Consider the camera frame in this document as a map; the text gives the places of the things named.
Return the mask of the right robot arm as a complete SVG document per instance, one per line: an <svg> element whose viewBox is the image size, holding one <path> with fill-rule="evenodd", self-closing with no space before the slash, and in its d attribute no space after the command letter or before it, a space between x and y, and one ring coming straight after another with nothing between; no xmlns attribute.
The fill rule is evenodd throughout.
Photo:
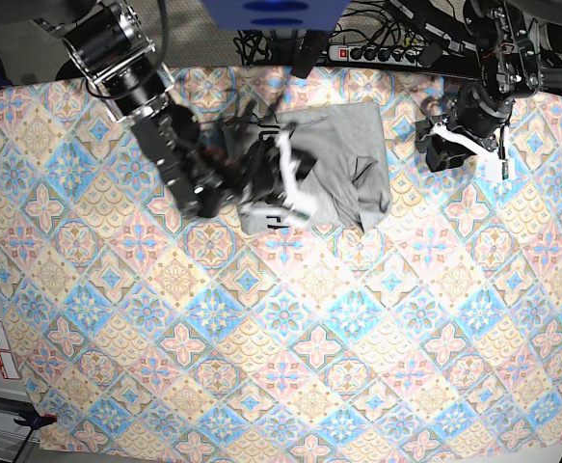
<svg viewBox="0 0 562 463"><path fill-rule="evenodd" d="M124 1L39 1L30 16L62 41L88 93L114 119L128 122L185 217L213 218L223 206L237 204L248 216L306 226L317 199L300 182L316 159L293 148L297 124L279 121L277 101L262 116L250 102L212 122L208 132L218 145L208 145L197 116L172 94L174 79L164 63L169 16L165 2L157 6L159 44Z"/></svg>

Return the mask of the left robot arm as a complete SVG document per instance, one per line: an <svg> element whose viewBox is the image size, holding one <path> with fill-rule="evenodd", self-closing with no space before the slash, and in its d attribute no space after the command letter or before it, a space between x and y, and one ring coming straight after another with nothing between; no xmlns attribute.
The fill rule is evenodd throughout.
<svg viewBox="0 0 562 463"><path fill-rule="evenodd" d="M443 114L416 128L416 146L433 173L474 157L488 180L502 182L516 175L509 157L514 103L541 85L540 45L521 10L505 1L470 1L464 21L475 39L479 79L463 83Z"/></svg>

